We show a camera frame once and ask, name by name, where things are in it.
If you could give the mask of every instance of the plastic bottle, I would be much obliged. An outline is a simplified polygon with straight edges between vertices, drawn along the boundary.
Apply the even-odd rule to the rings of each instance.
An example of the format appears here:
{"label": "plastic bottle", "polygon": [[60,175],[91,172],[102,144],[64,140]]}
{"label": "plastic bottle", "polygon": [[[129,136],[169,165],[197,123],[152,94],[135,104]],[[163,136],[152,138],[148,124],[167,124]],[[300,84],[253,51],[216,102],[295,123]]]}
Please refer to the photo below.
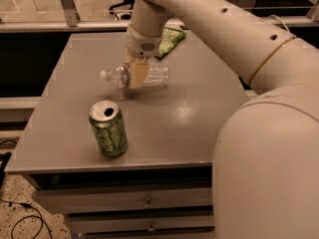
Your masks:
{"label": "plastic bottle", "polygon": [[[101,79],[113,86],[126,88],[130,82],[130,64],[121,63],[100,72]],[[165,64],[151,64],[143,87],[166,86],[168,81],[168,68]]]}

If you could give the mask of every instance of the can top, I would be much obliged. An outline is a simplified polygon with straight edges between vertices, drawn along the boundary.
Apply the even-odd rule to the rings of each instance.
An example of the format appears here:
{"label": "can top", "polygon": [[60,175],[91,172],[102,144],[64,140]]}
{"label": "can top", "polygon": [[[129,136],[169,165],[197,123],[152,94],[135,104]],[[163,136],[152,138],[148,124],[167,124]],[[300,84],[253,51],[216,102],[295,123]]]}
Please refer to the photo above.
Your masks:
{"label": "can top", "polygon": [[112,101],[101,101],[94,104],[90,110],[90,116],[93,120],[109,121],[112,120],[119,112],[119,107]]}

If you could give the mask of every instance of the green can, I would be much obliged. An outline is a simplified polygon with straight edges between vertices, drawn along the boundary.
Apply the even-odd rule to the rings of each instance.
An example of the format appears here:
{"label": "green can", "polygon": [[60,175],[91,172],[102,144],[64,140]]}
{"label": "green can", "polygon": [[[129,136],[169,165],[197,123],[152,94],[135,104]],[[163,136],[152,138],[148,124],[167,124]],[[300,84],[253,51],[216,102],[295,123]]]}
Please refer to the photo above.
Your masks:
{"label": "green can", "polygon": [[89,117],[100,152],[105,157],[118,157],[128,148],[127,133],[119,106],[112,101],[94,104]]}

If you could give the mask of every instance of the drawer knob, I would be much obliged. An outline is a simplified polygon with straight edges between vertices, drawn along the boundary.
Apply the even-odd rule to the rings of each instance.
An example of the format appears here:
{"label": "drawer knob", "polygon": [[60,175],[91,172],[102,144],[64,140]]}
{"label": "drawer knob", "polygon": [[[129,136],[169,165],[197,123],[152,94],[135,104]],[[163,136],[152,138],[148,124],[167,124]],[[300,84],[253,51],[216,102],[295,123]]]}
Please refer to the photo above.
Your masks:
{"label": "drawer knob", "polygon": [[153,225],[151,224],[150,227],[148,228],[149,232],[154,232],[156,231],[156,229],[153,227]]}
{"label": "drawer knob", "polygon": [[153,205],[151,204],[151,201],[147,199],[147,203],[144,205],[144,208],[152,208]]}

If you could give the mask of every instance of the desk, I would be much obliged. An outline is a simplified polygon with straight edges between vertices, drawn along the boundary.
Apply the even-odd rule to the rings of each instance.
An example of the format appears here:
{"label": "desk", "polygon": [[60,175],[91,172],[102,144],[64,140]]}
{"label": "desk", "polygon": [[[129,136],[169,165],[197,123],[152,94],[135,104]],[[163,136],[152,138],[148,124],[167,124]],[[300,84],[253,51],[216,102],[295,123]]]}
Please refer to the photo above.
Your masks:
{"label": "desk", "polygon": [[[119,90],[100,70],[125,59],[126,33],[74,34],[6,167],[87,238],[210,238],[217,135],[247,100],[237,76],[190,31],[161,63],[163,89]],[[116,102],[129,148],[100,155],[91,106]]]}

